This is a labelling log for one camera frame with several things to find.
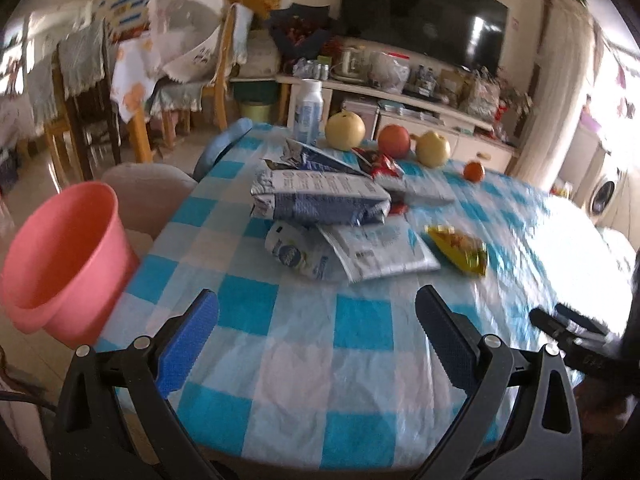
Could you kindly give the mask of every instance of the blue chair back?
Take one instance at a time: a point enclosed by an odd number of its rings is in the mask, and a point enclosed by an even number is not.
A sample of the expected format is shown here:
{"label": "blue chair back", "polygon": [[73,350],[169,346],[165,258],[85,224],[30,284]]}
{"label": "blue chair back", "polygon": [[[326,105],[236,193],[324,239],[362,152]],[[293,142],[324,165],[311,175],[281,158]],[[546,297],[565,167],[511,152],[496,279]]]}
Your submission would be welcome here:
{"label": "blue chair back", "polygon": [[200,155],[200,158],[196,163],[196,167],[193,170],[193,179],[196,182],[199,182],[205,178],[225,153],[228,152],[236,142],[242,139],[253,127],[253,121],[243,117],[229,126],[224,132],[217,135],[207,145],[202,152],[202,155]]}

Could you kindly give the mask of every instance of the white bottle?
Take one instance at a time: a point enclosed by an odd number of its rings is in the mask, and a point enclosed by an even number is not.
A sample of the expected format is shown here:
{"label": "white bottle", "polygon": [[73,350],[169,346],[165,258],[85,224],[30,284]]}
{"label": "white bottle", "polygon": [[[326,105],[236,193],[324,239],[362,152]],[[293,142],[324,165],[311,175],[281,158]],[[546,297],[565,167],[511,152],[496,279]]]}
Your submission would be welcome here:
{"label": "white bottle", "polygon": [[322,120],[322,82],[303,79],[296,98],[293,137],[299,142],[314,145],[320,134]]}

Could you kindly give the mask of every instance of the checkered tablecloth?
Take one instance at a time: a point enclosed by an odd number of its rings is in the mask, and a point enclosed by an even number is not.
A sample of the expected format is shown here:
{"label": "checkered tablecloth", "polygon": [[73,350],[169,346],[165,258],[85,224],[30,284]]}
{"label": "checkered tablecloth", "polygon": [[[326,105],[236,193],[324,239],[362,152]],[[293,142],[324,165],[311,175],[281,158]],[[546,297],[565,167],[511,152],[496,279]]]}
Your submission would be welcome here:
{"label": "checkered tablecloth", "polygon": [[[256,126],[198,185],[142,261],[98,344],[124,348],[153,335],[203,288],[215,291],[220,323],[170,397],[197,443],[285,466],[420,465],[464,401],[415,318],[415,294],[428,283],[481,333],[514,347],[540,347],[527,313],[556,301],[624,327],[628,283],[583,212],[500,174],[470,184],[454,162],[441,170],[401,163],[407,178],[456,197],[407,219],[420,232],[446,224],[485,240],[485,278],[463,276],[433,245],[437,272],[356,285],[302,278],[264,249],[270,223],[250,218],[254,174],[263,158],[279,158],[286,133]],[[355,164],[349,153],[338,156]],[[509,409],[506,402],[489,438]]]}

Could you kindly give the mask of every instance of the black tv screen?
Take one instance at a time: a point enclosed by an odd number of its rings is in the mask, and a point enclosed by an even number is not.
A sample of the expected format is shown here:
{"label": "black tv screen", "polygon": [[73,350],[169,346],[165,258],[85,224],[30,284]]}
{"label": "black tv screen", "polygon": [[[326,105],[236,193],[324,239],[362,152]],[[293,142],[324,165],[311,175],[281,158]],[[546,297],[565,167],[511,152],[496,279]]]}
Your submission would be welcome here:
{"label": "black tv screen", "polygon": [[495,74],[507,12],[496,0],[342,0],[339,31]]}

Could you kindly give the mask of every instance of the pink plastic basin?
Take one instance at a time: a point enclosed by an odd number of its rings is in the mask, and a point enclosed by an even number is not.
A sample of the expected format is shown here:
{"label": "pink plastic basin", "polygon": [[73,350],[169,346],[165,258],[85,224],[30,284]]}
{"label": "pink plastic basin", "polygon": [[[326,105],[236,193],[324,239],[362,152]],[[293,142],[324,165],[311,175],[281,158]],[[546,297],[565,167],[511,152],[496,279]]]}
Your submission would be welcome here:
{"label": "pink plastic basin", "polygon": [[43,328],[71,348],[93,344],[138,264],[113,189],[77,184],[40,206],[14,238],[2,304],[21,332]]}

